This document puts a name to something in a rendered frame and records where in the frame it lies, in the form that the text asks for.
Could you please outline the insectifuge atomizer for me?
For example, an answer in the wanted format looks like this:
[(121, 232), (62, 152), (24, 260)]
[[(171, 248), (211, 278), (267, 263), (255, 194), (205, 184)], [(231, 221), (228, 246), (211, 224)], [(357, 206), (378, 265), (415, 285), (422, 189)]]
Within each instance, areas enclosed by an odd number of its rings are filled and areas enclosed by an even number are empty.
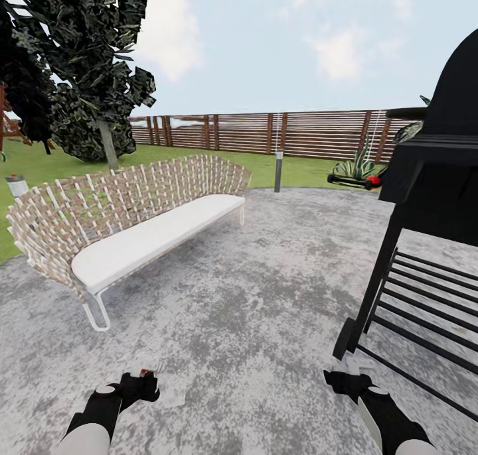
[[(153, 376), (154, 375), (154, 373), (150, 372), (150, 371), (144, 371), (144, 374), (146, 376)], [(156, 392), (155, 392), (154, 399), (152, 399), (152, 402), (156, 401), (159, 397), (160, 397), (160, 390), (157, 389)]]

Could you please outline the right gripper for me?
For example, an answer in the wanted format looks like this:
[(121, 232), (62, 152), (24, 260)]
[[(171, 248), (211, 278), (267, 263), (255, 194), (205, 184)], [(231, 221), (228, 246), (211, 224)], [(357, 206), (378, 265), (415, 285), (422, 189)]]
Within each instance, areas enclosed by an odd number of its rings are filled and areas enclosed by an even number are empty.
[(335, 393), (343, 393), (349, 395), (349, 397), (351, 397), (352, 386), (356, 382), (366, 382), (369, 383), (369, 385), (372, 385), (371, 378), (366, 374), (361, 374), (360, 376), (352, 376), (345, 372), (328, 372), (324, 369), (323, 375), (325, 376), (326, 383), (333, 386), (333, 391)]

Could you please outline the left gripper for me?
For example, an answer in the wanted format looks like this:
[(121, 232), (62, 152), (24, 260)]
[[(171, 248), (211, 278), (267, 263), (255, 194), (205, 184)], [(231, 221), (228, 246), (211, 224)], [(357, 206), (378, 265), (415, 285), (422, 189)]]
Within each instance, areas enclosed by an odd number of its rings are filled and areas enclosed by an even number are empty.
[(127, 373), (127, 381), (121, 379), (121, 383), (128, 383), (133, 388), (132, 403), (136, 400), (151, 401), (157, 390), (157, 378), (154, 376), (132, 377)]

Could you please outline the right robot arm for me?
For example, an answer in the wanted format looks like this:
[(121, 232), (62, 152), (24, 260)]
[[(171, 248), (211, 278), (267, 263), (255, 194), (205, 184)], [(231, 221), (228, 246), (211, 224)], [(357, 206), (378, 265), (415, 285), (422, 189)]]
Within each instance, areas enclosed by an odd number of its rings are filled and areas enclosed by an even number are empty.
[(346, 372), (323, 370), (335, 393), (349, 395), (383, 455), (441, 455), (418, 422), (412, 422), (385, 390), (372, 384), (360, 369), (377, 369), (376, 361), (347, 356)]

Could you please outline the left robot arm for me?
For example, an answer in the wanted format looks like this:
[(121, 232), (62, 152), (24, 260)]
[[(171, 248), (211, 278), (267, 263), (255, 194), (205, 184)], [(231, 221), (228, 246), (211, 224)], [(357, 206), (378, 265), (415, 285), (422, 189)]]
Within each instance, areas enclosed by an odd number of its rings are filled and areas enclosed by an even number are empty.
[(157, 378), (144, 371), (163, 373), (164, 363), (137, 358), (127, 381), (110, 383), (93, 391), (83, 413), (71, 418), (63, 439), (53, 455), (108, 455), (118, 415), (136, 400), (151, 401)]

